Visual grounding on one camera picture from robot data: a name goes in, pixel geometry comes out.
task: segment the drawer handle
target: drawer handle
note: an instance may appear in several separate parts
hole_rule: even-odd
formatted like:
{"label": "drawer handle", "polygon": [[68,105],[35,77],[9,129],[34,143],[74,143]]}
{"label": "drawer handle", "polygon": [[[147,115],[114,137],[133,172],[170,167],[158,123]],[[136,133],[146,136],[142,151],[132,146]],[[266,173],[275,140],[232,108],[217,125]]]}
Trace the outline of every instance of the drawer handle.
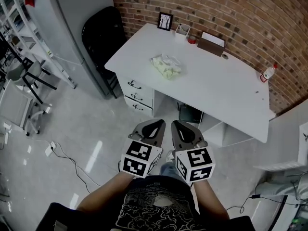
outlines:
{"label": "drawer handle", "polygon": [[137,108],[137,104],[133,104],[133,107],[134,107],[135,109],[137,109],[137,110],[143,110],[143,109],[138,109],[138,108]]}
{"label": "drawer handle", "polygon": [[129,83],[129,82],[127,82],[127,83],[128,83],[131,87],[134,87],[134,88],[136,88],[136,89],[141,89],[141,87],[135,87],[133,82],[134,82],[134,81],[132,80],[130,83]]}
{"label": "drawer handle", "polygon": [[137,93],[135,93],[134,95],[133,95],[133,94],[131,94],[131,96],[132,96],[134,99],[137,99],[137,100],[142,101],[142,100],[143,100],[142,98],[140,98],[140,99],[139,99],[139,98],[136,98],[136,94],[137,94]]}

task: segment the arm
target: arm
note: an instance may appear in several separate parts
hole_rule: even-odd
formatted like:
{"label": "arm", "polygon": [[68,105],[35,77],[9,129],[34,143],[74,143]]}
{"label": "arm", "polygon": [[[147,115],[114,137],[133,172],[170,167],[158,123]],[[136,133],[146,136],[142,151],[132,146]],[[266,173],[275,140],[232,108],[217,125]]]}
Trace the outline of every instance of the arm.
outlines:
{"label": "arm", "polygon": [[133,179],[133,175],[124,172],[118,173],[106,184],[85,197],[78,205],[77,210],[89,213],[102,209],[109,200],[124,192]]}
{"label": "arm", "polygon": [[200,214],[206,213],[212,220],[229,220],[229,215],[219,199],[216,197],[207,180],[197,181],[194,184]]}

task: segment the framed picture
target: framed picture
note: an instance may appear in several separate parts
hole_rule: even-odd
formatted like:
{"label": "framed picture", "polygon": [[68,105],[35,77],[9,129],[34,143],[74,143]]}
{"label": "framed picture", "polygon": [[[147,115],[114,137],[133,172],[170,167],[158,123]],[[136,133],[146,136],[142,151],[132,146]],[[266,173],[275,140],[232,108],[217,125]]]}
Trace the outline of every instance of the framed picture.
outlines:
{"label": "framed picture", "polygon": [[170,31],[173,15],[168,13],[159,13],[157,28]]}

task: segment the plastic bag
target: plastic bag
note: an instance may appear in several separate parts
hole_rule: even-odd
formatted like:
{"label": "plastic bag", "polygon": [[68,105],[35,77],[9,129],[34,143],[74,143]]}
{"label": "plastic bag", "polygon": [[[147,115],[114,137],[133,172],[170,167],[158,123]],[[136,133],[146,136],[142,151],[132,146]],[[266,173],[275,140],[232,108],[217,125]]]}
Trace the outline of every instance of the plastic bag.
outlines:
{"label": "plastic bag", "polygon": [[175,57],[169,57],[161,54],[151,58],[150,61],[166,79],[171,79],[181,73],[181,62]]}

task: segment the black office chair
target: black office chair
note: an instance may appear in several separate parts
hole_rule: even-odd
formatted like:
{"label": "black office chair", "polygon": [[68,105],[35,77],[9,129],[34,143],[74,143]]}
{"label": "black office chair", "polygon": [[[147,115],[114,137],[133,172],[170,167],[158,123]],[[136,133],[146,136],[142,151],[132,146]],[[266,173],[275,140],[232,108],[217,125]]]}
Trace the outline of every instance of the black office chair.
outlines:
{"label": "black office chair", "polygon": [[105,69],[105,64],[127,41],[119,10],[115,7],[106,7],[97,12],[87,20],[81,35],[97,71],[101,74],[109,92],[116,98],[113,91],[118,83],[116,74]]}

